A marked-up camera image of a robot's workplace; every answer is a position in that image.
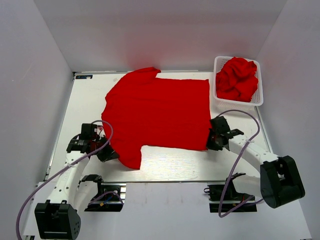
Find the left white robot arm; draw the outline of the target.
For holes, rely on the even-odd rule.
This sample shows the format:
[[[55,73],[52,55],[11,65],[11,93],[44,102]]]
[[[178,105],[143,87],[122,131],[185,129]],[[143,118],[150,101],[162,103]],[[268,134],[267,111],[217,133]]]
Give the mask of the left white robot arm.
[[[110,136],[102,134],[105,121],[84,123],[81,132],[66,148],[64,167],[56,173],[57,182],[45,202],[35,206],[34,215],[43,240],[75,240],[81,228],[79,214],[95,199],[105,196],[106,187],[98,174],[83,175],[91,157],[102,163],[117,159]]]

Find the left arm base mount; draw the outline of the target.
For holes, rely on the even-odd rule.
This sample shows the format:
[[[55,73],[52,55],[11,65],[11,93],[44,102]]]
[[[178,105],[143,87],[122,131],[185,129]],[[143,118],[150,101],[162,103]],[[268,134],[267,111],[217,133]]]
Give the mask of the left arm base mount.
[[[85,212],[115,212],[122,210],[126,198],[126,183],[102,182],[98,186],[98,192],[91,203],[84,210]]]

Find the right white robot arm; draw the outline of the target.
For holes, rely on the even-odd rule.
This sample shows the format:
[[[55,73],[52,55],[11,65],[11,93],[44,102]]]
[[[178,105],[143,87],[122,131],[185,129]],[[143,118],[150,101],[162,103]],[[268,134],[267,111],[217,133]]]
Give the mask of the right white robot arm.
[[[223,116],[211,119],[210,124],[208,149],[226,149],[237,155],[234,165],[244,159],[259,172],[258,177],[235,173],[236,167],[232,166],[220,194],[221,201],[225,195],[236,200],[245,194],[250,199],[261,198],[275,209],[305,196],[305,188],[292,157],[264,150],[239,129],[231,129]]]

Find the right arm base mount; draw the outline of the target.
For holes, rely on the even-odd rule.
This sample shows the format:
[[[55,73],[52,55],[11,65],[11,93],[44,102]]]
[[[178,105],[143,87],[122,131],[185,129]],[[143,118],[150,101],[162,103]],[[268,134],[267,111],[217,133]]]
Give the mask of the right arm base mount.
[[[209,210],[211,213],[218,213],[219,204],[221,195],[224,189],[224,184],[208,184],[206,188],[204,188],[204,193],[208,195],[209,199]],[[221,213],[225,214],[232,208],[236,207],[244,200],[249,198],[250,196],[246,193],[238,193],[235,190],[235,187],[231,184],[224,195]],[[257,212],[257,207],[254,205],[256,201],[255,197],[253,197],[246,204],[237,208],[234,213],[255,213]]]

